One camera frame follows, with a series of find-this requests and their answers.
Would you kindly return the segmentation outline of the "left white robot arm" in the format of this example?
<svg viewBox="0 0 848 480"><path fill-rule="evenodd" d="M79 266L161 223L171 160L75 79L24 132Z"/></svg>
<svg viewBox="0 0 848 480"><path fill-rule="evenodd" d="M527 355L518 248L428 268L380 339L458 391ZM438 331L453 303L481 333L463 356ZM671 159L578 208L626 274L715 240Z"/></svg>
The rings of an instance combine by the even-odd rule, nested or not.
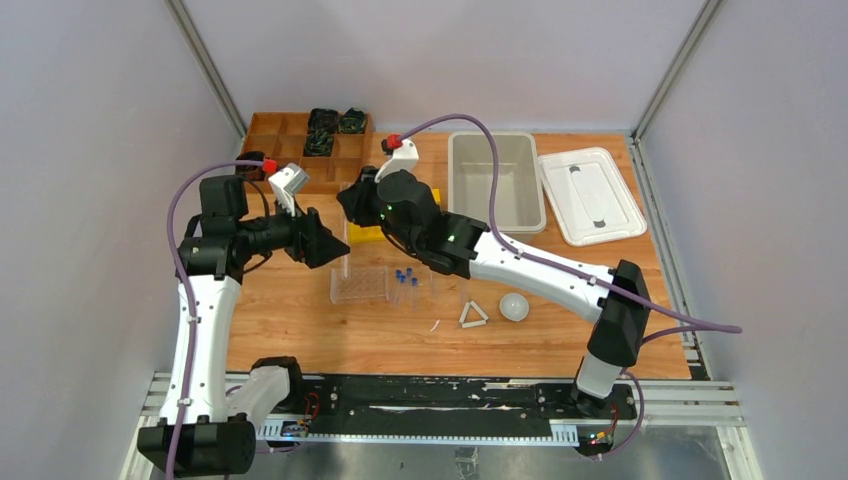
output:
<svg viewBox="0 0 848 480"><path fill-rule="evenodd" d="M256 435L275 408L318 410L291 356L259 359L239 388L229 392L226 386L232 317L249 262L283 251L315 269L350 251L316 209L298 205L295 196L307 181L292 166L272 174L275 200L250 219L247 179L205 178L200 213L182 237L169 237L180 307L173 370L157 424L137 437L139 452L168 479L244 474L255 457Z"/></svg>

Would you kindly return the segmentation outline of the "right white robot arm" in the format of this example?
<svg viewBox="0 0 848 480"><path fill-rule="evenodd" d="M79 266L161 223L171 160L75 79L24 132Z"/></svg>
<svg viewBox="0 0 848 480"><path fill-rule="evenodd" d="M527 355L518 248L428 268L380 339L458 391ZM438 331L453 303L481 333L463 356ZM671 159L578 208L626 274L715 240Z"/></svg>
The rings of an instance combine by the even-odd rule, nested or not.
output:
<svg viewBox="0 0 848 480"><path fill-rule="evenodd" d="M586 265L500 234L471 217L450 213L431 189L406 170L379 179L372 166L337 195L346 219L377 227L407 256L431 271L508 285L543 297L591 323L568 404L584 417L607 410L615 381L636 364L650 315L640 267Z"/></svg>

